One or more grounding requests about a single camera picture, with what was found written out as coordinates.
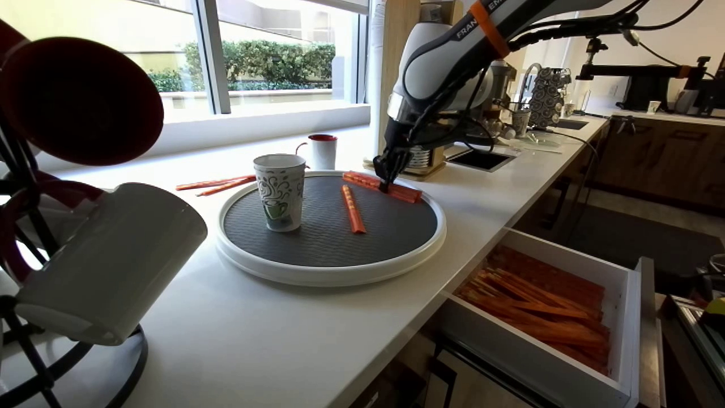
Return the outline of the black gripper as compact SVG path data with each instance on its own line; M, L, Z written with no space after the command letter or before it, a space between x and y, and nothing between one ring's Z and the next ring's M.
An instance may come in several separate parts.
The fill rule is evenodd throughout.
M407 170L411 157L411 126L391 120L386 130L386 147L375 157L375 173L381 180L381 190L391 190L393 182Z

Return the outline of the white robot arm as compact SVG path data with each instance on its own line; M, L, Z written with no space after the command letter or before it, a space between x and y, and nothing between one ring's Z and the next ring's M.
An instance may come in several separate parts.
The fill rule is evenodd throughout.
M409 168L411 151L436 147L437 140L421 136L455 93L492 62L539 40L590 36L632 27L638 12L649 0L632 0L610 16L556 21L567 12L598 9L610 0L473 0L469 12L445 25L430 40L426 27L416 27L399 59L396 84L388 106L386 151L375 159L381 189L391 190Z

